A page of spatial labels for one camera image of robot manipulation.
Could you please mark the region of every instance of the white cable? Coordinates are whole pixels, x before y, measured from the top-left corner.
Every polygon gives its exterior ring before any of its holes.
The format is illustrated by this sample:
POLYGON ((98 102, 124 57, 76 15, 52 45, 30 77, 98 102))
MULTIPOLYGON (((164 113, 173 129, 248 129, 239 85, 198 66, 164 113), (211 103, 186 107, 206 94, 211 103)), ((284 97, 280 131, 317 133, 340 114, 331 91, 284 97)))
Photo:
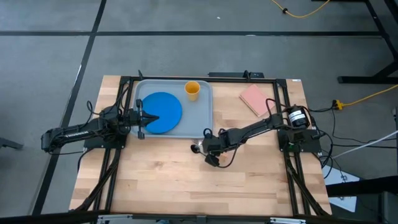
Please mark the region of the white cable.
POLYGON ((394 131, 393 133, 391 133, 391 134, 389 134, 389 135, 387 135, 386 137, 380 138, 380 139, 377 140, 377 141, 367 143, 367 144, 365 144, 365 145, 363 145, 363 146, 359 146, 359 147, 356 147, 356 148, 354 148, 354 149, 350 149, 350 150, 348 150, 348 151, 346 151, 346 152, 340 153, 340 154, 338 154, 337 156, 333 156, 333 158, 334 158, 334 159, 337 159, 338 157, 340 157, 340 156, 342 156, 342 155, 344 155, 344 154, 347 154, 347 153, 356 151, 356 150, 358 150, 358 149, 362 149, 362 148, 364 148, 364 147, 367 147, 367 146, 373 145, 373 144, 375 144, 375 143, 381 142, 381 141, 385 140, 386 138, 389 138, 389 137, 391 137, 391 136, 393 136, 393 135, 395 135, 395 134, 397 134, 397 133, 398 133, 398 130, 397 130, 397 131, 394 131))

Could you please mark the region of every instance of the yellow cable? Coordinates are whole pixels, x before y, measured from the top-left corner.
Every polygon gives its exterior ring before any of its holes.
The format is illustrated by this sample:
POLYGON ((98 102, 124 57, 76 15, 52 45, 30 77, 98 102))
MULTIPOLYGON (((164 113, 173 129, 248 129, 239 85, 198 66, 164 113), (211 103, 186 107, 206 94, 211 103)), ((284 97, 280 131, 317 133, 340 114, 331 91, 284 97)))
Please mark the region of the yellow cable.
POLYGON ((390 87, 390 88, 388 88, 388 89, 386 89, 386 90, 383 90, 383 91, 380 91, 380 92, 377 92, 377 93, 374 93, 374 94, 372 94, 372 95, 370 95, 370 96, 364 97, 364 98, 362 98, 362 99, 360 99, 360 100, 357 100, 357 101, 354 101, 354 102, 352 102, 352 103, 341 103, 341 105, 342 105, 343 107, 344 107, 344 106, 351 106, 351 105, 354 105, 354 104, 356 104, 356 103, 359 103, 359 102, 362 102, 362 101, 364 101, 364 100, 367 100, 367 99, 369 99, 369 98, 371 98, 371 97, 377 96, 378 94, 381 94, 381 93, 385 93, 385 92, 387 92, 387 91, 390 91, 390 90, 392 90, 393 88, 396 88, 396 87, 398 87, 398 85, 394 85, 393 87, 390 87))
MULTIPOLYGON (((275 0, 271 0, 271 1, 273 1, 282 11, 285 9, 285 8, 283 8, 282 6, 280 6, 280 4, 278 4, 275 0)), ((286 11, 286 14, 288 14, 288 15, 294 17, 294 18, 303 19, 303 18, 306 18, 307 16, 311 16, 312 14, 318 12, 319 9, 321 9, 323 6, 325 6, 325 5, 328 4, 329 2, 330 2, 330 0, 327 0, 327 1, 326 1, 325 3, 323 3, 318 9, 316 9, 316 10, 314 10, 314 11, 312 11, 312 12, 310 12, 310 13, 304 15, 304 16, 296 16, 296 15, 291 14, 289 11, 286 11)))

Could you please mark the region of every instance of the pink notepad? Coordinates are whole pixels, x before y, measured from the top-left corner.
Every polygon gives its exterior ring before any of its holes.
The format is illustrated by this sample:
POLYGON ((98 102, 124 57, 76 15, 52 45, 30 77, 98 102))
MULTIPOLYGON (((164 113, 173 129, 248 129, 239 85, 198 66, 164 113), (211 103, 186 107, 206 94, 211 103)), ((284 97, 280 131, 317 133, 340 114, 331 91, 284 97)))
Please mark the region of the pink notepad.
MULTIPOLYGON (((266 106, 266 99, 268 97, 261 92, 257 85, 253 84, 249 86, 239 95, 239 97, 258 117, 268 112, 266 106)), ((275 106, 275 103, 269 100, 268 105, 271 109, 275 106)))

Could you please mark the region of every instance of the blue plastic plate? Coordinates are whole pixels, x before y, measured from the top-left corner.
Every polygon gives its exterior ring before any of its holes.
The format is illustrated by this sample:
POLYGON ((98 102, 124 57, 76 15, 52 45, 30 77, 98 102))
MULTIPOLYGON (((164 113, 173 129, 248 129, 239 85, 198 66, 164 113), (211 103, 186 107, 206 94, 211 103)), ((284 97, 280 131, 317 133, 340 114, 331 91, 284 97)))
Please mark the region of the blue plastic plate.
POLYGON ((159 116, 159 119, 148 124, 146 130, 153 134, 166 133, 173 129, 181 120, 182 107, 180 101, 170 93, 158 92, 145 97, 142 108, 146 113, 159 116))

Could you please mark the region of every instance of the gray tray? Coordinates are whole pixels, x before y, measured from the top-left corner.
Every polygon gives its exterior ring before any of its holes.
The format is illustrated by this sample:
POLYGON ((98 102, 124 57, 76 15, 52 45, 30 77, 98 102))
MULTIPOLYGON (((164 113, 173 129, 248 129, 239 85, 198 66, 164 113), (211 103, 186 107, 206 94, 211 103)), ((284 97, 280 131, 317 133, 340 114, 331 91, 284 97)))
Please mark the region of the gray tray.
MULTIPOLYGON (((148 133, 145 128, 142 131, 145 137, 155 138, 203 138, 205 128, 213 129, 213 91, 208 82, 196 81, 200 84, 199 97, 196 101, 188 100, 185 92, 185 84, 188 80, 143 80, 136 86, 134 92, 134 109, 136 99, 144 99, 156 92, 173 94, 182 106, 182 117, 178 125, 163 134, 148 133)), ((131 133, 137 136, 138 127, 132 127, 131 133)))

